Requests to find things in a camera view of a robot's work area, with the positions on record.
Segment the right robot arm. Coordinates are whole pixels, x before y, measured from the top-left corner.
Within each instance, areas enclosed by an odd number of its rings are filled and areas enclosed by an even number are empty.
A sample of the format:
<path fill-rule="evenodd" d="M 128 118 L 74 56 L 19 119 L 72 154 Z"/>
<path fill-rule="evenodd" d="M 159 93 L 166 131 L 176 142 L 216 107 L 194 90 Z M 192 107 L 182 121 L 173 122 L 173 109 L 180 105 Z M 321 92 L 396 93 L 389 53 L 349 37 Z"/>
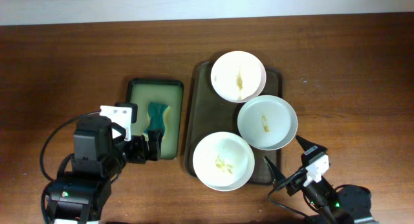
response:
<path fill-rule="evenodd" d="M 277 207 L 303 216 L 305 223 L 376 223 L 371 214 L 371 191 L 350 184 L 333 187 L 323 176 L 331 165 L 328 149 L 299 135 L 296 140 L 304 152 L 301 155 L 302 166 L 291 176 L 285 177 L 268 157 L 263 157 L 273 186 L 268 200 Z M 309 216 L 274 201 L 272 194 L 282 189 L 286 189 L 289 196 L 302 192 L 305 203 L 316 214 Z"/>

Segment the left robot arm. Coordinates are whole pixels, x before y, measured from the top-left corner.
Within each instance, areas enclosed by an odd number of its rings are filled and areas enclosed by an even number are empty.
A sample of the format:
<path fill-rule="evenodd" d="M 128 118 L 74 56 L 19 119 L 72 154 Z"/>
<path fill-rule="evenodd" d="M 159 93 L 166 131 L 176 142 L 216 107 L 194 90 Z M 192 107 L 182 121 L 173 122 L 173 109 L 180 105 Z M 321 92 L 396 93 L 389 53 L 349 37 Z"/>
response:
<path fill-rule="evenodd" d="M 105 116 L 76 121 L 74 151 L 62 160 L 41 195 L 45 223 L 99 223 L 124 167 L 160 157 L 161 128 L 128 139 L 125 128 Z"/>

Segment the green yellow sponge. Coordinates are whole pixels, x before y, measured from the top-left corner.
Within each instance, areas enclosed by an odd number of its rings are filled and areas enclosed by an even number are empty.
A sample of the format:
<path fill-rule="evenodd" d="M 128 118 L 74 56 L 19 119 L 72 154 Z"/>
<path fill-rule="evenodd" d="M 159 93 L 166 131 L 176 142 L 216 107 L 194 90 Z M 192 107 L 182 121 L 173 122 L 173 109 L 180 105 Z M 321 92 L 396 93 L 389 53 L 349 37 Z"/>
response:
<path fill-rule="evenodd" d="M 171 107 L 167 104 L 161 104 L 156 102 L 150 102 L 147 107 L 147 120 L 148 126 L 144 130 L 143 135 L 148 138 L 149 130 L 162 129 L 164 132 L 163 139 L 165 138 L 167 130 L 167 116 Z"/>

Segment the white plate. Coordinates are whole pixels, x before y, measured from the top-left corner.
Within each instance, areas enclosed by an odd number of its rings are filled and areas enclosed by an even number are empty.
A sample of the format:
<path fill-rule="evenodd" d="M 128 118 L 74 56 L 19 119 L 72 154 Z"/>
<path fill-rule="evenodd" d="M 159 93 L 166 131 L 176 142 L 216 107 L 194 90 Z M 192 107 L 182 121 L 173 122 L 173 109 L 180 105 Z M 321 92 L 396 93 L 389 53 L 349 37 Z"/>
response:
<path fill-rule="evenodd" d="M 240 136 L 220 131 L 205 136 L 193 153 L 193 169 L 207 187 L 220 192 L 237 190 L 251 178 L 254 153 Z"/>

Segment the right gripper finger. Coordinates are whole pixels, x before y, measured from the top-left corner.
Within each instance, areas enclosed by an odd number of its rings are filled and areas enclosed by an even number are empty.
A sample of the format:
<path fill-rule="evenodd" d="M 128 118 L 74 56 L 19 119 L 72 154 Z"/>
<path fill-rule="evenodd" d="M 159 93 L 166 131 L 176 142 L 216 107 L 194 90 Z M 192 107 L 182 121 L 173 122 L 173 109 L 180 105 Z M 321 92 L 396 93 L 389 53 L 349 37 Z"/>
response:
<path fill-rule="evenodd" d="M 311 148 L 311 142 L 304 139 L 303 137 L 296 135 L 296 140 L 304 151 L 307 151 Z"/>
<path fill-rule="evenodd" d="M 273 186 L 278 187 L 280 182 L 283 182 L 286 177 L 267 156 L 264 156 L 263 160 L 269 169 Z"/>

